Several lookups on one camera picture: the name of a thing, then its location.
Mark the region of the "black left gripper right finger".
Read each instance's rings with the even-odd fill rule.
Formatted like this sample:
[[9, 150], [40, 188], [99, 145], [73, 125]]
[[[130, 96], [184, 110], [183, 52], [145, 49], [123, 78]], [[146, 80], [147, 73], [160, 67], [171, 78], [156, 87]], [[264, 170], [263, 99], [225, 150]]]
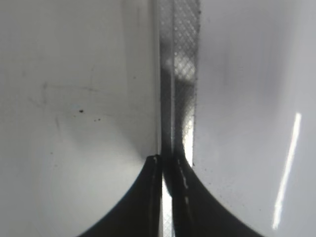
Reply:
[[183, 153], [163, 154], [163, 174], [172, 197], [177, 237], [258, 237], [202, 184]]

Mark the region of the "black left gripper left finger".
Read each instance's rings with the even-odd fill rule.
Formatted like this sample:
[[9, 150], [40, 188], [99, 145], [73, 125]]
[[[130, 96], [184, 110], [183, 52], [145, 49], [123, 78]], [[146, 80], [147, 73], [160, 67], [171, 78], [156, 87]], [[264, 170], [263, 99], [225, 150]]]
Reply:
[[162, 159], [148, 156], [124, 197], [81, 237], [157, 237], [162, 193]]

